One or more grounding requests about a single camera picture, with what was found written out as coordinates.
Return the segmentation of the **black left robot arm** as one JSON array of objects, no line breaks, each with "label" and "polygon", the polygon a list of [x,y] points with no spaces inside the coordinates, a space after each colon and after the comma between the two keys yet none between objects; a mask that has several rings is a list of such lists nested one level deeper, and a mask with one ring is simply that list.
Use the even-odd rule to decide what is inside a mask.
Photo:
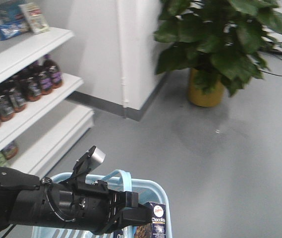
[{"label": "black left robot arm", "polygon": [[115,191],[87,173],[61,182],[0,167],[0,232],[10,225],[86,230],[109,234],[151,222],[151,210],[132,191]]}]

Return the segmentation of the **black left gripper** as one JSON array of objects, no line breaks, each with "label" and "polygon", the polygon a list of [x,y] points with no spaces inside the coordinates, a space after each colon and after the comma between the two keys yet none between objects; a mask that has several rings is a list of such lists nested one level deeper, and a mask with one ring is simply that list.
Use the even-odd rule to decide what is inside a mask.
[{"label": "black left gripper", "polygon": [[152,222],[152,212],[139,207],[138,194],[115,191],[105,181],[51,183],[45,188],[40,209],[42,227],[86,230],[95,235],[109,234],[126,226]]}]

